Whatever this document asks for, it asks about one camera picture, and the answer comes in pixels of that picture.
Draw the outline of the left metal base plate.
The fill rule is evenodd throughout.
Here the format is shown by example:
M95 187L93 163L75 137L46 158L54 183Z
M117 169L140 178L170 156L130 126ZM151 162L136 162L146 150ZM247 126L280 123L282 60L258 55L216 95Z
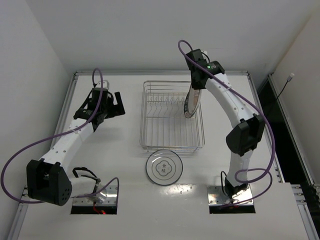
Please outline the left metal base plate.
M94 203L98 207L115 207L117 205L118 189L116 185L109 185L96 196L75 198L72 205L76 207L93 206Z

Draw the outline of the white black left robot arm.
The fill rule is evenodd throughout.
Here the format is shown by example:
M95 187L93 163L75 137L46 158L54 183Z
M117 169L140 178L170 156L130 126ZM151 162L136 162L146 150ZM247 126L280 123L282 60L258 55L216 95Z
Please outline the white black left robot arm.
M120 92L94 87L63 135L39 160L26 167L27 194L31 199L63 206L70 198L93 197L99 190L96 176L76 175L69 178L68 168L85 140L104 120L125 114Z

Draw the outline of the orange sunburst plate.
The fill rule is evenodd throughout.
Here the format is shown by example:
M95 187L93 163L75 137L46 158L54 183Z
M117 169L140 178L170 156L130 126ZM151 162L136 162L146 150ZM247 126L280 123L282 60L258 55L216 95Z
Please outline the orange sunburst plate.
M196 113L201 101L201 94L201 89L193 89L193 87L190 86L184 101L184 116L187 119L190 119Z

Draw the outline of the white plate with centre emblem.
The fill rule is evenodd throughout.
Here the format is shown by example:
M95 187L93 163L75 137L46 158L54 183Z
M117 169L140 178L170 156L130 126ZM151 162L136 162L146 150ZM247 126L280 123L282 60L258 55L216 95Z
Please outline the white plate with centre emblem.
M171 150L157 150L147 159L145 171L148 179L159 186L175 184L182 176L183 162L178 154Z

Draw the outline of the aluminium table frame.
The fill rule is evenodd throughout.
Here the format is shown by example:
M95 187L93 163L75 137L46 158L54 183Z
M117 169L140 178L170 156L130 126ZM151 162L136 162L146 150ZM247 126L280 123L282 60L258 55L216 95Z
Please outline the aluminium table frame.
M104 72L112 92L120 92L125 115L101 124L72 160L102 181L119 178L115 215L71 214L72 202L25 205L15 233L19 240L309 240L317 239L305 204L296 191L271 170L252 185L255 213L211 214L207 186L217 184L229 168L225 136L228 117L208 92L202 95L203 125L194 128L204 136L204 147L179 152L183 173L173 186L158 186L148 179L149 153L140 145L143 84L145 81L190 81L186 71Z

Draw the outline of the green rim lettered plate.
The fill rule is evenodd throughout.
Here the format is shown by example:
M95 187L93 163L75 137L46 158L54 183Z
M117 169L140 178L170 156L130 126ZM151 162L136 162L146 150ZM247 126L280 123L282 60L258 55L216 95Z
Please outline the green rim lettered plate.
M199 99L185 99L184 102L184 116L187 119L190 119L197 111L198 107L200 105Z

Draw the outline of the metal wire dish rack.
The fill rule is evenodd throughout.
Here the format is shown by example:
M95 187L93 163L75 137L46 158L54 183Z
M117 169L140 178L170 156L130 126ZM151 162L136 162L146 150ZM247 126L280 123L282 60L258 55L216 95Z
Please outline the metal wire dish rack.
M192 153L205 145L202 108L185 117L190 85L181 80L143 83L139 143L145 151Z

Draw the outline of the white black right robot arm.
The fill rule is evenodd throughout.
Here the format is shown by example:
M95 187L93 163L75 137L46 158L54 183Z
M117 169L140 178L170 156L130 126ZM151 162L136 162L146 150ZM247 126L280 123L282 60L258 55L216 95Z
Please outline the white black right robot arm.
M207 62L200 49L191 50L187 57L191 85L184 102L185 117L189 119L195 114L202 91L208 90L226 113L232 127L226 136L231 158L223 187L223 193L232 198L248 186L247 169L253 151L261 141L265 121L232 94L230 81L219 62Z

